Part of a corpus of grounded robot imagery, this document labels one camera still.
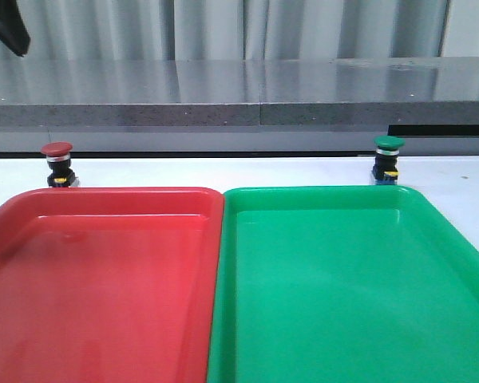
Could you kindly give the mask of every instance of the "gray countertop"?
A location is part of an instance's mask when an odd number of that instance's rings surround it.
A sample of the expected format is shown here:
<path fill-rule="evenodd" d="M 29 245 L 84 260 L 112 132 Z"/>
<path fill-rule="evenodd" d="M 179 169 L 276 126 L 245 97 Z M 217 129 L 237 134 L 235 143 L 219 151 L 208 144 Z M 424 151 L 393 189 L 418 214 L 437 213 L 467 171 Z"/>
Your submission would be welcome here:
<path fill-rule="evenodd" d="M 479 57 L 0 61 L 0 127 L 479 124 Z"/>

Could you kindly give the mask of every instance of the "green tray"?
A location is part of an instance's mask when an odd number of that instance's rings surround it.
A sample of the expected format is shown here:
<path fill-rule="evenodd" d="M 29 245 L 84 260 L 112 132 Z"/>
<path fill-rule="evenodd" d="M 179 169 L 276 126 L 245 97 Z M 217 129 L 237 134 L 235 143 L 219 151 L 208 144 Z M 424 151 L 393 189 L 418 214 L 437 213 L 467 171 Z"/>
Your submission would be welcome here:
<path fill-rule="evenodd" d="M 420 193 L 225 197 L 208 382 L 479 383 L 479 253 Z"/>

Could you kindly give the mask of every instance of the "black object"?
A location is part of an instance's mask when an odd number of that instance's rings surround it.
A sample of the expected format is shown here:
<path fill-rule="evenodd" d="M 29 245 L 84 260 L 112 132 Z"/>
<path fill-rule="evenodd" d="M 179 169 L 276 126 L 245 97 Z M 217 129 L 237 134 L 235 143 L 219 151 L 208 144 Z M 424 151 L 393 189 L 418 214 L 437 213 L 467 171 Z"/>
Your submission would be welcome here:
<path fill-rule="evenodd" d="M 53 172 L 48 176 L 48 186 L 51 188 L 68 188 L 73 185 L 77 177 L 71 166 L 71 159 L 61 162 L 48 162 L 48 166 Z"/>
<path fill-rule="evenodd" d="M 448 124 L 448 125 L 389 125 L 389 136 L 412 137 L 471 137 L 479 136 L 479 125 Z"/>
<path fill-rule="evenodd" d="M 376 153 L 373 176 L 377 185 L 394 185 L 398 182 L 397 156 L 384 156 Z"/>
<path fill-rule="evenodd" d="M 0 40 L 18 56 L 23 56 L 29 50 L 30 35 L 23 24 L 16 0 L 0 0 Z"/>

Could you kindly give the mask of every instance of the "red tray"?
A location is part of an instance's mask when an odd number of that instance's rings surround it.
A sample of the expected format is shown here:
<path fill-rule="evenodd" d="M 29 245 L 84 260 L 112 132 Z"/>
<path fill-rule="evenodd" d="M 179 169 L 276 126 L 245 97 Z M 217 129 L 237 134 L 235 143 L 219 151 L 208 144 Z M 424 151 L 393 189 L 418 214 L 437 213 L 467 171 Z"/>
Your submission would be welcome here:
<path fill-rule="evenodd" d="M 0 382 L 204 382 L 223 196 L 44 189 L 0 207 Z"/>

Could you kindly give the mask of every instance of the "tray rim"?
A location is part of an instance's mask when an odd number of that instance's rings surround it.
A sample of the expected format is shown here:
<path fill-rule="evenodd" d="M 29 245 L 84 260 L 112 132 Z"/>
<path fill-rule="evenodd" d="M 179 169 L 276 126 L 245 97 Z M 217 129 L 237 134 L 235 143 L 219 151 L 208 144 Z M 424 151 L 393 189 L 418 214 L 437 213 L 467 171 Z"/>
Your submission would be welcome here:
<path fill-rule="evenodd" d="M 135 214 L 134 212 L 128 213 L 123 212 L 120 214 L 98 214 L 96 212 L 84 212 L 84 213 L 71 213 L 69 210 L 67 212 L 57 212 L 53 214 L 45 214 L 46 209 L 54 209 L 55 211 L 59 207 L 51 207 L 51 206 L 44 206 L 44 211 L 41 211 L 39 206 L 36 206 L 36 203 L 41 205 L 45 204 L 42 202 L 43 198 L 57 198 L 60 196 L 65 202 L 71 202 L 77 205 L 77 202 L 74 199 L 70 199 L 70 196 L 74 196 L 78 199 L 85 199 L 87 197 L 95 198 L 96 196 L 106 196 L 109 199 L 113 199 L 115 197 L 118 198 L 125 198 L 125 197 L 133 197 L 133 196 L 147 196 L 152 195 L 156 197 L 156 195 L 163 195 L 164 197 L 170 198 L 171 195 L 174 195 L 178 198 L 184 198 L 185 196 L 188 197 L 195 197 L 195 198 L 203 198 L 204 201 L 207 203 L 207 211 L 200 211 L 199 213 L 195 213 L 192 211 L 188 211 L 186 213 L 181 213 L 178 211 L 165 211 L 165 212 L 152 212 L 148 211 L 146 208 L 145 212 L 140 214 Z M 11 227 L 8 225 L 8 220 L 14 217 L 19 210 L 25 208 L 28 212 L 24 213 L 21 217 L 21 224 L 17 224 L 17 227 Z M 64 206 L 63 209 L 70 209 L 71 206 Z M 5 233 L 2 231 L 8 231 L 10 233 L 10 238 L 15 238 L 18 236 L 18 227 L 25 228 L 28 226 L 32 220 L 42 217 L 42 216 L 51 216 L 51 215 L 64 215 L 64 216 L 71 216 L 71 215 L 202 215 L 206 218 L 210 218 L 212 215 L 218 215 L 220 218 L 223 218 L 224 213 L 224 195 L 219 193 L 216 190 L 211 188 L 201 188 L 201 187 L 121 187 L 121 188 L 40 188 L 34 189 L 30 191 L 24 191 L 18 195 L 15 195 L 8 199 L 5 203 L 0 206 L 0 237 L 5 236 Z"/>
<path fill-rule="evenodd" d="M 207 354 L 202 355 L 202 347 L 205 345 L 206 351 L 209 351 L 209 340 L 211 336 L 211 318 L 212 318 L 212 307 L 214 302 L 215 286 L 216 286 L 216 271 L 218 266 L 218 261 L 220 257 L 220 233 L 221 225 L 223 218 L 224 210 L 224 196 L 216 190 L 211 188 L 201 188 L 201 187 L 140 187 L 140 188 L 42 188 L 35 189 L 32 191 L 26 191 L 19 195 L 8 199 L 3 205 L 0 206 L 0 231 L 10 231 L 10 227 L 4 226 L 4 219 L 7 218 L 9 214 L 16 215 L 18 209 L 21 210 L 22 205 L 25 203 L 32 202 L 33 199 L 43 197 L 44 195 L 63 195 L 64 197 L 69 197 L 71 195 L 103 195 L 106 194 L 113 198 L 113 195 L 178 195 L 179 197 L 187 196 L 198 196 L 199 201 L 202 204 L 206 203 L 206 211 L 202 215 L 207 219 L 205 223 L 205 232 L 207 235 L 204 236 L 201 243 L 200 252 L 200 263 L 212 263 L 214 266 L 212 268 L 203 268 L 200 267 L 196 280 L 200 281 L 196 283 L 195 288 L 192 290 L 192 295 L 197 297 L 190 300 L 190 304 L 187 307 L 186 312 L 186 322 L 191 324 L 191 326 L 186 326 L 183 328 L 183 346 L 184 348 L 180 351 L 180 365 L 178 364 L 178 369 L 176 371 L 176 379 L 178 381 L 190 381 L 195 375 L 202 377 L 202 380 L 205 380 L 206 368 L 207 368 Z M 19 227 L 26 228 L 32 221 L 39 216 L 43 215 L 31 215 L 21 217 L 21 222 L 18 224 Z M 15 234 L 16 238 L 21 239 L 21 232 L 18 231 Z M 0 254 L 3 251 L 6 251 L 6 241 L 0 239 Z M 195 361 L 191 364 L 188 364 L 188 367 L 185 368 L 186 363 L 196 356 L 200 355 L 199 363 Z"/>
<path fill-rule="evenodd" d="M 400 185 L 345 185 L 345 186 L 296 186 L 296 187 L 269 187 L 269 188 L 235 188 L 224 193 L 225 197 L 225 206 L 224 206 L 224 216 L 223 216 L 223 230 L 221 235 L 220 242 L 220 258 L 219 266 L 217 271 L 217 280 L 216 280 L 216 295 L 215 295 L 215 305 L 213 310 L 213 319 L 212 319 L 212 332 L 211 332 L 211 343 L 210 343 L 210 353 L 208 359 L 208 376 L 207 382 L 214 383 L 223 381 L 221 378 L 224 377 L 223 370 L 232 371 L 231 374 L 236 375 L 236 360 L 234 355 L 226 355 L 224 351 L 224 346 L 222 346 L 222 337 L 227 333 L 224 331 L 224 328 L 228 325 L 227 320 L 224 316 L 232 316 L 232 320 L 236 323 L 236 308 L 231 307 L 231 303 L 226 306 L 225 303 L 231 301 L 231 294 L 236 293 L 236 270 L 230 271 L 229 274 L 233 274 L 232 278 L 229 275 L 228 280 L 225 280 L 226 273 L 228 272 L 227 267 L 229 263 L 236 262 L 236 252 L 232 250 L 235 247 L 234 233 L 236 231 L 236 217 L 240 212 L 243 211 L 270 211 L 270 210 L 294 210 L 290 208 L 286 209 L 274 209 L 274 208 L 260 208 L 260 209 L 247 209 L 247 208 L 237 208 L 235 206 L 236 199 L 240 198 L 242 195 L 255 195 L 257 193 L 268 192 L 268 193 L 284 193 L 284 192 L 298 192 L 304 195 L 306 192 L 370 192 L 370 193 L 397 193 L 397 196 L 401 199 L 406 199 L 407 203 L 418 203 L 422 205 L 422 209 L 426 214 L 426 218 L 429 219 L 432 223 L 438 225 L 439 235 L 435 232 L 437 237 L 445 237 L 445 239 L 453 239 L 458 247 L 456 253 L 462 253 L 464 256 L 452 256 L 449 258 L 453 259 L 453 264 L 451 267 L 458 272 L 459 277 L 462 282 L 465 284 L 465 288 L 469 289 L 470 292 L 474 295 L 475 299 L 479 302 L 479 251 L 465 238 L 465 236 L 458 230 L 456 227 L 419 191 L 409 188 L 407 186 Z M 465 274 L 475 273 L 478 278 L 475 278 L 475 286 L 470 286 L 470 283 L 465 283 Z M 234 293 L 223 288 L 225 283 L 233 284 Z"/>

